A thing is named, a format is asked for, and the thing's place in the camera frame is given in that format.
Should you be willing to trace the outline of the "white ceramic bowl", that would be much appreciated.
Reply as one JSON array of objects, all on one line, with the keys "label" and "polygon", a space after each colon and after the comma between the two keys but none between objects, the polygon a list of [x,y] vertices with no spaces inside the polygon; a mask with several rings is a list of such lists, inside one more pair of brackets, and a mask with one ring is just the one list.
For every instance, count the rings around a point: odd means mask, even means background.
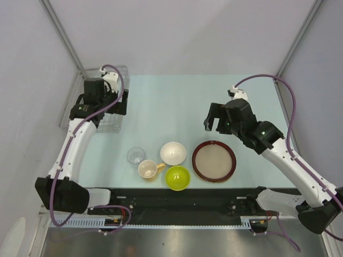
[{"label": "white ceramic bowl", "polygon": [[187,156],[186,148],[179,142],[168,142],[160,150],[160,157],[167,165],[180,165]]}]

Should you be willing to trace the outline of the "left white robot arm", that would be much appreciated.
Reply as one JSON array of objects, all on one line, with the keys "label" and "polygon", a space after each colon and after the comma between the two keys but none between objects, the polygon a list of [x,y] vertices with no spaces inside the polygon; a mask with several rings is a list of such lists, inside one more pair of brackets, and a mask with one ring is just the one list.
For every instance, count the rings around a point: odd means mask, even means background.
[{"label": "left white robot arm", "polygon": [[45,178],[39,177],[35,189],[50,210],[82,214],[100,206],[107,214],[118,209],[110,190],[86,189],[79,185],[80,168],[91,138],[105,113],[126,115],[128,90],[116,72],[84,81],[84,92],[70,110],[69,128],[62,149]]}]

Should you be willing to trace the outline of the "lime green bowl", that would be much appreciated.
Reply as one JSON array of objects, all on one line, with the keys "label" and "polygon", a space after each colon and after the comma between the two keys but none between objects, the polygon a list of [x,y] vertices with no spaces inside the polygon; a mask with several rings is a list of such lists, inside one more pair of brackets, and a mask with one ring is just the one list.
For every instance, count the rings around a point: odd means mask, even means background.
[{"label": "lime green bowl", "polygon": [[165,175],[167,186],[173,191],[182,191],[190,184],[189,171],[180,165],[169,168]]}]

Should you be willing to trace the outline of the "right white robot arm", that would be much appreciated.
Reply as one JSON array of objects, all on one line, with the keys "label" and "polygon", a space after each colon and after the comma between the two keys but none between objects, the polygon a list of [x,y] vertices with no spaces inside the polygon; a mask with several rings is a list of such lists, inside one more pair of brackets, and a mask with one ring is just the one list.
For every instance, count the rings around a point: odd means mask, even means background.
[{"label": "right white robot arm", "polygon": [[300,192],[291,195],[259,186],[247,201],[249,212],[259,215],[268,210],[296,217],[315,234],[324,232],[342,212],[342,189],[309,167],[296,151],[288,149],[283,133],[271,122],[258,121],[246,100],[211,103],[204,120],[206,131],[212,130],[215,119],[219,120],[217,132],[239,138],[275,165]]}]

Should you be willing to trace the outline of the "red rimmed round plate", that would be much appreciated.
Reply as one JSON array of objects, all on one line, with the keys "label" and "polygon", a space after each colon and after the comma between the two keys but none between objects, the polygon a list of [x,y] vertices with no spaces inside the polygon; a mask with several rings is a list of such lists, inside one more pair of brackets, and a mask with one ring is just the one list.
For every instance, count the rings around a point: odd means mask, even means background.
[{"label": "red rimmed round plate", "polygon": [[202,142],[192,154],[193,170],[206,182],[226,182],[233,176],[236,165],[237,160],[233,150],[220,141]]}]

